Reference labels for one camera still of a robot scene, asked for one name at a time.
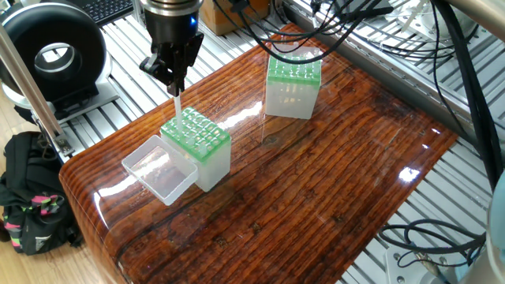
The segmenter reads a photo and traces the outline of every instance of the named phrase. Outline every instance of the glossy wooden tabletop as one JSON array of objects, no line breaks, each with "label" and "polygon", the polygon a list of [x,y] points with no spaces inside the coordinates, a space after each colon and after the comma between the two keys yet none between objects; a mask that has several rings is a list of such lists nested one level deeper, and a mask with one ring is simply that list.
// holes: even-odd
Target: glossy wooden tabletop
[{"label": "glossy wooden tabletop", "polygon": [[231,172],[209,193],[194,185],[165,206],[121,165],[174,116],[172,101],[63,166],[110,279],[335,283],[456,139],[337,54],[312,119],[265,115],[267,59],[255,47],[182,94],[232,137]]}]

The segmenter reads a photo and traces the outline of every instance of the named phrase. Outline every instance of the backpack strap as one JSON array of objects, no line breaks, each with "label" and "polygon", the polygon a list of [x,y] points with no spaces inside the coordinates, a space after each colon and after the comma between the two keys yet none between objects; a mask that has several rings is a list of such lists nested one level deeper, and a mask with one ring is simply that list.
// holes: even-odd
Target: backpack strap
[{"label": "backpack strap", "polygon": [[32,138],[38,133],[25,132],[13,135],[6,145],[6,186],[9,190],[29,202],[34,194],[28,190],[26,174],[28,157],[32,146]]},{"label": "backpack strap", "polygon": [[83,241],[83,236],[75,220],[73,221],[72,226],[66,228],[66,235],[71,247],[73,248],[80,247],[80,244]]}]

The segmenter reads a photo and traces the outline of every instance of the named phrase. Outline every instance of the black backpack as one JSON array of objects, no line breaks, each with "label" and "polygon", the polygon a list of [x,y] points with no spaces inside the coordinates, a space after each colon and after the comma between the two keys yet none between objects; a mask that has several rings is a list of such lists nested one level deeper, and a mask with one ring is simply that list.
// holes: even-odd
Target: black backpack
[{"label": "black backpack", "polygon": [[14,249],[30,256],[67,241],[79,246],[82,235],[58,180],[62,165],[41,133],[14,135],[4,154],[0,205]]}]

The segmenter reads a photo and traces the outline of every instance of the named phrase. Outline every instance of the pipette tip box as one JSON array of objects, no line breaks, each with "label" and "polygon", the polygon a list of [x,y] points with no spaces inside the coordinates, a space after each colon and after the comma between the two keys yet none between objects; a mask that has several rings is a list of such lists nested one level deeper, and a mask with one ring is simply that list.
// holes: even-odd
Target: pipette tip box
[{"label": "pipette tip box", "polygon": [[185,108],[181,118],[181,131],[174,117],[162,126],[161,137],[196,165],[196,185],[208,192],[230,172],[230,134],[192,107]]},{"label": "pipette tip box", "polygon": [[[281,50],[296,46],[276,45]],[[314,58],[317,47],[300,47],[289,54],[279,54],[294,61]],[[267,71],[265,113],[288,118],[310,119],[321,86],[321,60],[308,64],[290,64],[270,57]]]},{"label": "pipette tip box", "polygon": [[123,159],[122,165],[165,205],[198,178],[196,165],[156,135]]}]

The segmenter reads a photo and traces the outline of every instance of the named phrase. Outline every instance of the transparent plastic lid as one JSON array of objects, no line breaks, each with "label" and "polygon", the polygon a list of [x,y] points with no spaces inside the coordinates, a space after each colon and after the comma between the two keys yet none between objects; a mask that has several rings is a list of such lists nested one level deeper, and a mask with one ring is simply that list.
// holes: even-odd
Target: transparent plastic lid
[{"label": "transparent plastic lid", "polygon": [[123,159],[122,165],[165,205],[198,179],[196,165],[156,135]]}]

